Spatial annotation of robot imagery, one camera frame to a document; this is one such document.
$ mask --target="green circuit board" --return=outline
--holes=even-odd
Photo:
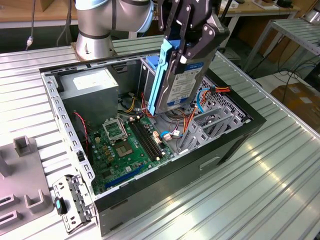
[[[139,122],[152,138],[152,132],[155,131],[155,128],[150,120],[144,116]],[[163,157],[159,160],[151,159],[142,147],[140,137],[134,134],[130,124],[124,122],[123,126],[128,135],[127,140],[117,141],[114,145],[111,145],[102,126],[97,131],[88,134],[92,142],[93,164],[91,165],[95,174],[92,188],[95,195],[173,158],[171,149],[163,143],[161,146],[157,146],[161,153],[164,153]],[[118,128],[117,124],[110,127],[115,129],[108,129],[109,132],[119,132],[116,129]]]

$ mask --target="expansion slot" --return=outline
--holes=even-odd
[[[162,158],[163,155],[155,141],[149,136],[149,133],[139,121],[131,121],[129,126],[152,161]]]
[[[110,187],[112,187],[114,185],[117,185],[117,184],[119,184],[119,183],[121,183],[121,182],[123,182],[123,181],[125,181],[125,180],[127,180],[127,179],[129,179],[129,178],[131,178],[131,177],[133,177],[135,175],[137,175],[143,167],[144,167],[144,165],[141,165],[137,169],[135,169],[135,170],[133,170],[131,172],[128,172],[127,174],[125,174],[125,175],[123,175],[121,177],[118,177],[117,179],[112,180],[111,182],[106,183],[104,185],[105,189],[110,188]]]

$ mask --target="ribbed metal surface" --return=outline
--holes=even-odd
[[[157,49],[161,42],[159,36],[114,45],[124,54]],[[50,187],[73,169],[37,69],[76,61],[71,47],[0,55],[0,144],[20,135],[35,137]],[[211,68],[267,122],[228,162],[125,223],[107,239],[312,239],[318,233],[319,135],[282,110],[222,55],[217,54]],[[92,222],[68,236],[54,210],[4,238],[48,236],[96,239],[99,231]]]
[[[320,54],[320,25],[312,25],[303,19],[274,20],[274,29],[289,37],[315,55]]]

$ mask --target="drive label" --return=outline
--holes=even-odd
[[[175,76],[166,102],[169,106],[183,103],[189,98],[196,84],[195,76],[201,71],[203,66],[203,62],[191,63],[186,66],[184,73]]]

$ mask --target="motherboard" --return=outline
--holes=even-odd
[[[110,139],[122,131],[127,136],[125,139]],[[113,122],[89,133],[95,173],[94,194],[101,194],[173,158],[172,150],[159,135],[146,116]]]

